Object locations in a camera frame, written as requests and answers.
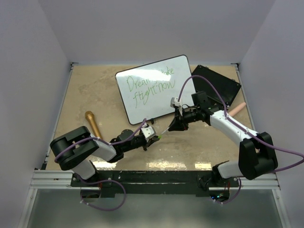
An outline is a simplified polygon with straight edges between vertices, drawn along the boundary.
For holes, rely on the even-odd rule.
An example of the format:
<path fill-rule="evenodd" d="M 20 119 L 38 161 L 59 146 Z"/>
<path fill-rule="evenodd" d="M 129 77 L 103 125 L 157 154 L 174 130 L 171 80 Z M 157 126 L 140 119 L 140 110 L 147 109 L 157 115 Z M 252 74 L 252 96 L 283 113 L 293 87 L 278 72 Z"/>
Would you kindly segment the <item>white whiteboard black frame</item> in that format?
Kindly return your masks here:
<path fill-rule="evenodd" d="M 116 73 L 118 89 L 131 125 L 174 112 L 171 99 L 192 106 L 195 93 L 186 55 L 134 67 Z"/>

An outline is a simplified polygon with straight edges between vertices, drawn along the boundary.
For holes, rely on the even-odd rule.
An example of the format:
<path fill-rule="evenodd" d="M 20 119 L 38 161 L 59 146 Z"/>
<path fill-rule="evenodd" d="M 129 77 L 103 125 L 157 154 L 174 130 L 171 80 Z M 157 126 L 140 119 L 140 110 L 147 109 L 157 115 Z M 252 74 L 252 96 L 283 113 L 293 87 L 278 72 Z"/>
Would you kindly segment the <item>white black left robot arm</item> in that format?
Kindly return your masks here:
<path fill-rule="evenodd" d="M 124 157 L 124 153 L 142 147 L 144 151 L 160 140 L 154 128 L 144 124 L 135 132 L 123 130 L 120 135 L 110 142 L 105 142 L 90 133 L 87 127 L 81 126 L 72 130 L 50 143 L 55 156 L 55 163 L 61 170 L 72 170 L 87 186 L 97 184 L 98 172 L 89 156 L 101 158 L 107 163 L 115 163 Z"/>

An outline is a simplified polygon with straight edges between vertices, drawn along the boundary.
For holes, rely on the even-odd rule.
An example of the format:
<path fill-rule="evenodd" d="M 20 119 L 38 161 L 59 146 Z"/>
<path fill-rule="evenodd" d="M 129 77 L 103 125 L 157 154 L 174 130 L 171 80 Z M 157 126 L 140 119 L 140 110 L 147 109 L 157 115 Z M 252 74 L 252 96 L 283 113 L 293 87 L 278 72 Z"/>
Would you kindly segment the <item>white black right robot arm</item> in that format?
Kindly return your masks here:
<path fill-rule="evenodd" d="M 205 92 L 194 93 L 191 97 L 194 106 L 189 110 L 182 107 L 180 99 L 171 99 L 171 107 L 175 111 L 168 130 L 186 131 L 190 123 L 202 121 L 220 130 L 239 148 L 237 161 L 225 161 L 212 167 L 210 182 L 221 187 L 232 177 L 253 180 L 278 167 L 273 141 L 268 133 L 258 133 L 245 127 L 225 113 L 224 107 L 212 105 Z"/>

